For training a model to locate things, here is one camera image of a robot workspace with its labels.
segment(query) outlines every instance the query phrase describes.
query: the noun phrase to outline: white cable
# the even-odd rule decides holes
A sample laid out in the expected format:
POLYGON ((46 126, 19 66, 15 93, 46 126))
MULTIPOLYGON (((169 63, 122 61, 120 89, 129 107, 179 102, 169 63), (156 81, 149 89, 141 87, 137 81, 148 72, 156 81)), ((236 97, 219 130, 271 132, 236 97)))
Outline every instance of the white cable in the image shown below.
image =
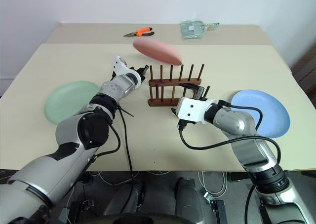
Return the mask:
POLYGON ((95 174, 95 175, 91 174, 90 172, 89 172, 89 174, 90 174, 91 176, 98 176, 101 172, 102 172, 102 171, 98 171, 98 173, 95 174))
POLYGON ((101 178, 101 180, 102 180, 104 183, 106 183, 106 184, 108 184, 108 185, 110 185, 110 186, 119 186, 119 185, 125 184, 126 182, 129 182, 129 181, 131 180, 131 178, 129 178, 129 179, 126 180, 126 181, 122 181, 122 182, 117 183, 117 184, 112 184, 112 183, 106 181, 106 180, 101 176, 101 172, 99 173, 99 177, 101 178))
POLYGON ((154 172, 150 172, 150 171, 147 171, 147 172, 150 173, 150 174, 156 175, 156 176, 162 176, 162 175, 168 174, 170 171, 167 171, 167 172, 161 172, 161 171, 159 171, 160 174, 157 174, 157 173, 154 173, 154 172))
POLYGON ((227 190, 227 173, 226 172, 222 172, 222 174, 223 174, 223 185, 222 185, 221 190, 218 191, 218 192, 211 192, 211 191, 209 191, 206 188, 203 171, 202 171, 202 181, 201 181, 201 178, 200 178, 200 175, 199 175, 199 171, 197 172, 198 180, 199 180, 201 186, 205 189, 205 191, 209 192, 214 198, 219 198, 219 197, 223 196, 225 194, 226 190, 227 190))
POLYGON ((197 172, 197 176, 198 176, 199 183, 200 183, 201 186, 205 189, 205 187, 204 187, 204 185, 203 185, 203 183, 202 183, 202 181, 201 181, 201 178, 200 178, 200 176, 199 176, 199 171, 197 172))
POLYGON ((216 197, 214 196, 214 198, 220 198, 220 197, 222 197, 222 196, 225 194, 226 190, 227 190, 227 181, 226 181, 225 189, 224 189, 223 193, 222 193, 221 195, 219 195, 219 196, 216 196, 216 197))
POLYGON ((9 177, 11 177, 11 176, 2 177, 2 178, 0 178, 0 180, 4 180, 4 179, 9 178, 9 177))
POLYGON ((203 180, 204 189, 205 189, 207 192, 211 193, 211 194, 219 194, 219 193, 223 192, 224 187, 225 187, 225 183, 226 183, 226 177, 225 177, 224 172, 222 172, 222 175, 223 175, 223 185, 222 185, 221 189, 220 189, 218 192, 212 192, 212 191, 209 191, 209 190, 206 188, 206 185, 205 185, 205 182, 204 182, 204 172, 202 171, 202 180, 203 180))
MULTIPOLYGON (((68 198, 68 201, 67 201, 67 206, 66 206, 67 208, 68 208, 68 205, 69 205, 70 198, 71 198, 71 196, 73 196, 74 190, 75 190, 75 186, 73 187, 73 190, 71 191, 71 193, 69 195, 69 198, 68 198)), ((71 221, 68 218, 68 215, 69 215, 69 212, 66 211, 67 221, 69 221, 69 223, 72 224, 71 221)))

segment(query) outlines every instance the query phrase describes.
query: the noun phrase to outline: pink plate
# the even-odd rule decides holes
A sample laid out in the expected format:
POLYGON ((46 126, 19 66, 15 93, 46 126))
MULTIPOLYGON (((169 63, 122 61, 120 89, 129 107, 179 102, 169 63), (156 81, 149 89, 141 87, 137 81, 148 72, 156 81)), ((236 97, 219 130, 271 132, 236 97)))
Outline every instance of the pink plate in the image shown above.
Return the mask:
POLYGON ((144 55, 171 65, 181 65, 181 56, 171 46, 158 40, 140 37, 136 39, 133 46, 144 55))

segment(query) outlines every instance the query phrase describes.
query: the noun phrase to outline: black cable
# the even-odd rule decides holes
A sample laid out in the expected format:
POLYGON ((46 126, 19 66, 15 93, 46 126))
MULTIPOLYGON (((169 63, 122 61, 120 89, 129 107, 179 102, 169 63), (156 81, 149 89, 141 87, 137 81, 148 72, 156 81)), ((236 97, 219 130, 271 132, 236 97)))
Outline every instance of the black cable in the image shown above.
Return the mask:
POLYGON ((86 201, 86 197, 85 197, 85 189, 84 189, 84 185, 82 185, 82 189, 83 189, 83 200, 86 201))
POLYGON ((279 223, 277 223, 277 224, 289 223, 289 222, 292 222, 292 223, 302 223, 302 224, 305 224, 305 222, 304 222, 304 221, 302 221, 302 220, 296 220, 296 219, 287 220, 287 221, 281 221, 281 222, 279 222, 279 223))
POLYGON ((262 111, 258 108, 255 108, 255 107, 240 107, 240 106, 234 106, 230 103, 228 103, 229 107, 231 108, 237 108, 237 109, 247 109, 247 110, 253 110, 253 111, 257 111, 259 113, 259 120, 258 120, 258 123, 256 125, 256 130, 258 130, 260 124, 261 124, 261 121, 262 121, 262 118, 263 118, 263 114, 262 114, 262 111))
POLYGON ((249 207, 250 198, 254 189, 255 189, 255 186, 253 185, 250 188, 248 196, 247 196, 246 205, 245 205, 245 213, 244 213, 245 224, 248 224, 248 207, 249 207))
POLYGON ((190 149, 193 150, 206 150, 206 149, 213 149, 222 145, 226 145, 226 144, 231 144, 237 141, 242 141, 242 140, 249 140, 249 139, 262 139, 262 140, 266 140, 269 141, 270 143, 272 143, 275 147, 276 147, 276 151, 277 151, 277 162, 280 163, 281 161, 281 149, 279 147, 279 145, 276 143, 276 141, 267 138, 267 137, 263 137, 263 136, 245 136, 245 137, 240 137, 240 138, 235 138, 235 139, 230 139, 221 143, 217 143, 217 144, 213 144, 213 145, 209 145, 209 146, 205 146, 205 147, 192 147, 189 144, 187 144, 187 142, 184 140, 183 136, 182 136, 182 131, 179 130, 179 134, 180 134, 180 138, 182 140, 182 142, 184 143, 185 146, 187 146, 190 149))
POLYGON ((126 152, 127 152, 127 158, 128 158, 128 164, 129 164, 129 170, 130 170, 130 179, 132 181, 128 198, 127 198, 126 202, 124 203, 124 205, 123 205, 123 207, 122 207, 122 209, 120 211, 120 213, 122 213, 124 211, 125 207, 127 206, 131 196, 132 196, 132 193, 133 193, 133 190, 134 190, 134 177, 133 177, 132 161, 130 159, 130 154, 129 154, 129 150, 128 150, 126 123, 125 123, 125 119, 124 119, 124 116, 123 116, 123 113, 122 113, 122 110, 121 110, 120 106, 118 107, 118 110, 119 110, 120 116, 121 116, 123 124, 124 124, 125 146, 126 146, 126 152))
POLYGON ((116 149, 114 150, 111 150, 111 151, 104 151, 104 152, 101 152, 99 154, 96 155, 96 158, 100 157, 100 156, 103 156, 103 155, 107 155, 107 154, 111 154, 111 153, 114 153, 114 152, 117 152, 120 148, 120 138, 119 138, 119 134, 117 133, 117 131, 115 130, 115 128, 109 124, 109 127, 112 129, 112 131, 115 133, 116 137, 117 137, 117 140, 118 140, 118 146, 116 149))

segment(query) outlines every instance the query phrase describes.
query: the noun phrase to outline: orange pliers handle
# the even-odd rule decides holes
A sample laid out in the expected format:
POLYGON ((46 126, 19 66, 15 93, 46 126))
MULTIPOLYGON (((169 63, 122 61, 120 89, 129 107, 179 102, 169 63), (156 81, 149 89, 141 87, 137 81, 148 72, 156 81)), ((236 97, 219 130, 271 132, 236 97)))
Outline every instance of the orange pliers handle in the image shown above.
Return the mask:
POLYGON ((136 31, 136 35, 138 37, 141 37, 141 36, 151 36, 153 34, 155 34, 154 32, 150 32, 150 33, 145 33, 145 32, 149 32, 151 31, 153 28, 142 28, 142 29, 138 29, 136 31))

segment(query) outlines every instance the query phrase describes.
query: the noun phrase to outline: blue plate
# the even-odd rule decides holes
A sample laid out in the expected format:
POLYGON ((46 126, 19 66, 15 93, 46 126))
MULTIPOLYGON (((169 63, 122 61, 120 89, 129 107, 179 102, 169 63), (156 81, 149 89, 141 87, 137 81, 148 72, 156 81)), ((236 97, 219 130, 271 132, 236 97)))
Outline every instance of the blue plate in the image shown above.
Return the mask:
MULTIPOLYGON (((263 113, 263 119, 258 129, 258 134, 268 138, 281 137, 290 127, 290 116, 280 101, 270 94, 258 90, 243 90, 236 93, 232 99, 232 105, 244 107, 256 107, 263 113)), ((252 115, 257 124, 259 114, 253 110, 235 109, 252 115)))

